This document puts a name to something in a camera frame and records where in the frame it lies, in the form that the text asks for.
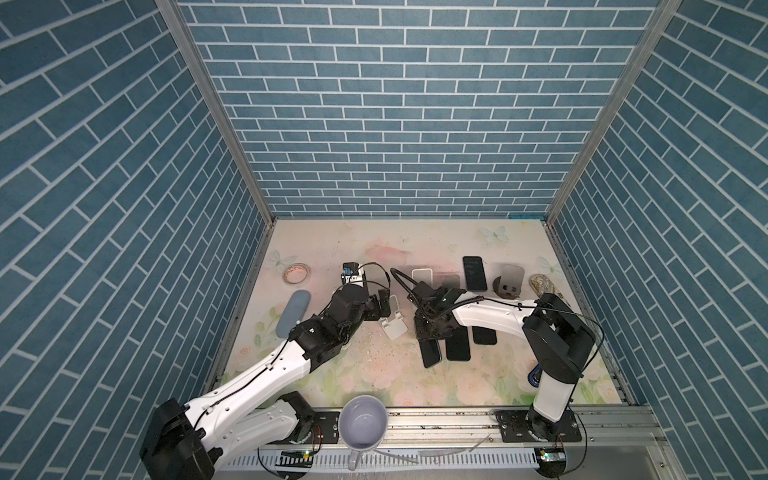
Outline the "teal phone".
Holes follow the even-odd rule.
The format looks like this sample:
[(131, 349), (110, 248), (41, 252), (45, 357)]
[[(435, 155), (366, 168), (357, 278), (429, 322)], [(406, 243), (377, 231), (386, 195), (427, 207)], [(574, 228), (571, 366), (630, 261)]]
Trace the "teal phone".
[(442, 352), (437, 340), (420, 340), (419, 348), (422, 364), (429, 369), (442, 361)]

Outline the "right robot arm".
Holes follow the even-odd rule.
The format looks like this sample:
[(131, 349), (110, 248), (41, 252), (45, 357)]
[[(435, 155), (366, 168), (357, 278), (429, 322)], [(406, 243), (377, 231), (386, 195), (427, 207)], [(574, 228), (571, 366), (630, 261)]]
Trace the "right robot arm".
[(443, 358), (471, 359), (469, 330), (486, 329), (525, 339), (541, 372), (538, 392), (525, 417), (538, 440), (565, 437), (566, 416), (577, 383), (592, 361), (597, 337), (555, 294), (531, 305), (475, 295), (460, 288), (431, 288), (424, 282), (408, 290), (415, 306), (414, 327), (422, 360), (430, 368)]

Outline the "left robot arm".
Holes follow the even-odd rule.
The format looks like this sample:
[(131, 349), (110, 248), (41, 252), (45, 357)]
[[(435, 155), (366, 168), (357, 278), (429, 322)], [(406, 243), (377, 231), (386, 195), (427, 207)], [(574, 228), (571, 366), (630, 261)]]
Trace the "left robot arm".
[[(311, 428), (313, 409), (282, 389), (336, 357), (365, 321), (390, 315), (390, 292), (365, 283), (334, 291), (318, 314), (298, 323), (263, 360), (207, 394), (157, 407), (139, 449), (153, 479), (210, 479), (236, 458)], [(269, 407), (263, 404), (280, 395)]]

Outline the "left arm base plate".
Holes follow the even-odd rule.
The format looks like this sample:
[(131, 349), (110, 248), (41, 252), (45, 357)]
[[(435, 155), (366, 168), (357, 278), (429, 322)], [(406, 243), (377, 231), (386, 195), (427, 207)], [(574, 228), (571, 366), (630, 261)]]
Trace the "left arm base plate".
[(337, 444), (340, 439), (339, 416), (338, 411), (325, 410), (314, 412), (312, 418), (300, 418), (292, 434), (292, 441), (298, 444)]

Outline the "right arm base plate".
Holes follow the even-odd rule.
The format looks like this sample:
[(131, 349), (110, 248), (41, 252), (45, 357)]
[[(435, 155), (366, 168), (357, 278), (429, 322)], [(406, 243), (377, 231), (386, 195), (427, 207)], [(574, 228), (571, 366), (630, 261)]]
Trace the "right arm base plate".
[(557, 422), (537, 413), (532, 406), (527, 409), (496, 410), (492, 417), (498, 422), (504, 443), (568, 443), (583, 440), (579, 423), (570, 409), (566, 409)]

